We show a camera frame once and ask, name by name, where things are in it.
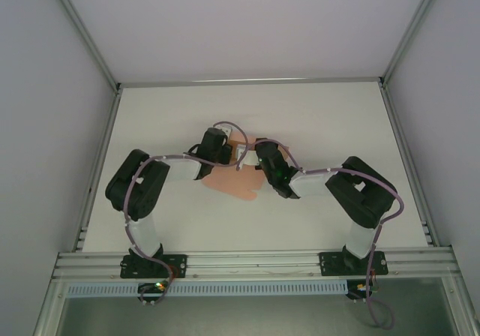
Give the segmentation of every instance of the white table surface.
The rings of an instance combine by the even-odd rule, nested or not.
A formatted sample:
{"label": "white table surface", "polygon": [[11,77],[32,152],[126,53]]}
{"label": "white table surface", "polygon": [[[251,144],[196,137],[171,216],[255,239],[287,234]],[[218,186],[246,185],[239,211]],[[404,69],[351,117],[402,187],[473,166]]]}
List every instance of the white table surface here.
{"label": "white table surface", "polygon": [[[406,204],[383,228],[379,247],[427,245],[377,83],[345,82],[126,88],[83,251],[129,247],[124,218],[104,192],[132,149],[182,153],[221,120],[280,140],[306,169],[335,167],[359,156],[395,185]],[[154,219],[165,250],[179,252],[342,248],[351,222],[333,196],[282,199],[267,182],[254,201],[200,181],[167,183]]]}

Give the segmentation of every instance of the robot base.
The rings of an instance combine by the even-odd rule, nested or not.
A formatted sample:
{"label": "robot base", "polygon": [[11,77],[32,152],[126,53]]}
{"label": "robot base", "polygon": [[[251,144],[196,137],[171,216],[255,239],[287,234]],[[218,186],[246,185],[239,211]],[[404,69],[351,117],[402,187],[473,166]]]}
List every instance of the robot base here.
{"label": "robot base", "polygon": [[[174,278],[184,278],[187,271],[187,255],[163,254],[164,249],[153,256],[155,259],[164,261],[172,269]],[[137,255],[131,249],[129,254],[123,257],[120,263],[120,278],[168,278],[168,271],[156,262]]]}
{"label": "robot base", "polygon": [[[348,258],[344,251],[321,252],[319,253],[320,271],[322,276],[365,276],[369,256],[364,259],[353,259]],[[385,254],[382,251],[373,253],[372,270],[376,275],[389,273]]]}

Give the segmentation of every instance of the aluminum frame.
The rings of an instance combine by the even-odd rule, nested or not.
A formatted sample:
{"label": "aluminum frame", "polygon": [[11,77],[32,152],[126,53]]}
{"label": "aluminum frame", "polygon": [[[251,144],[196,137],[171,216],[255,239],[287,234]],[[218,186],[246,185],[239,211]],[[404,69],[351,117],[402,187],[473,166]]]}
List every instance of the aluminum frame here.
{"label": "aluminum frame", "polygon": [[[173,86],[216,86],[216,85],[248,85],[259,83],[318,83],[322,79],[243,79],[212,80],[205,82],[162,82],[156,87]],[[430,212],[407,143],[396,115],[395,107],[390,99],[388,86],[380,79],[363,79],[377,81],[382,93],[385,108],[397,140],[403,165],[412,187],[415,203],[423,220],[424,227],[430,234],[431,243],[438,246],[437,234],[431,220]],[[328,82],[346,82],[345,79],[331,79]],[[87,233],[87,225],[95,199],[98,181],[107,153],[110,136],[115,124],[116,112],[121,100],[122,90],[115,96],[112,111],[106,123],[105,134],[97,153],[94,168],[91,172],[91,184],[82,207],[82,223],[76,241],[76,249],[81,249],[81,240]],[[321,250],[303,251],[251,251],[251,252],[214,252],[187,253],[189,256],[187,277],[175,282],[188,281],[279,281],[279,280],[326,280],[352,279],[355,277],[323,277],[320,274],[317,254]],[[393,248],[385,252],[390,273],[379,278],[441,278],[445,287],[445,301],[451,309],[459,335],[480,335],[478,320],[467,289],[464,287],[461,271],[453,250],[450,247]],[[52,273],[52,280],[37,323],[35,336],[54,335],[62,319],[65,290],[73,282],[131,282],[119,278],[120,260],[123,253],[60,253]],[[157,279],[142,279],[142,282]]]}
{"label": "aluminum frame", "polygon": [[421,0],[418,4],[415,13],[413,14],[413,18],[410,21],[409,25],[406,27],[400,43],[398,44],[397,49],[391,57],[385,73],[382,76],[382,80],[384,80],[384,82],[387,83],[392,78],[395,69],[397,68],[398,64],[400,64],[404,55],[407,53],[410,44],[412,43],[412,40],[419,32],[419,29],[425,21],[428,11],[434,5],[434,2],[435,0]]}

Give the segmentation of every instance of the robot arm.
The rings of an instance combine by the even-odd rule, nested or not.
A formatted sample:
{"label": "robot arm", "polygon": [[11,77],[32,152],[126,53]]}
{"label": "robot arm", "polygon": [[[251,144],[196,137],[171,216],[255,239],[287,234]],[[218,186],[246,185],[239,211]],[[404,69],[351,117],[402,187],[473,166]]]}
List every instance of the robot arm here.
{"label": "robot arm", "polygon": [[[391,193],[372,181],[348,173],[303,173],[288,165],[273,142],[257,145],[256,153],[268,183],[284,198],[321,195],[326,186],[352,220],[343,249],[346,265],[353,268],[356,259],[363,260],[368,256],[380,220],[395,200]],[[342,167],[372,176],[395,190],[390,182],[358,157],[349,157]]]}
{"label": "robot arm", "polygon": [[[196,152],[187,155],[212,163],[228,164],[232,146],[226,144],[227,134],[220,129],[210,127],[204,134],[202,142],[196,146]],[[141,150],[133,150],[113,176],[106,188],[106,198],[112,202],[115,210],[122,211],[128,185],[135,172],[149,155]],[[149,257],[159,256],[161,242],[155,231],[152,211],[165,182],[181,180],[199,180],[210,174],[213,166],[200,163],[191,158],[167,158],[151,160],[140,173],[128,201],[127,231],[135,245]]]}

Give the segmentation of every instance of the glass panel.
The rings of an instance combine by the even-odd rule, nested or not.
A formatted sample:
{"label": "glass panel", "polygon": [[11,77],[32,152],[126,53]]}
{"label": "glass panel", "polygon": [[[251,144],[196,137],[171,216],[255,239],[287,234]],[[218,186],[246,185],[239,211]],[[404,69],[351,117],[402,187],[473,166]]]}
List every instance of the glass panel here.
{"label": "glass panel", "polygon": [[[389,335],[456,335],[441,280],[380,280],[395,312]],[[381,320],[386,311],[377,310]],[[143,307],[136,298],[72,298],[58,335],[384,335],[363,302],[343,295],[175,297]]]}

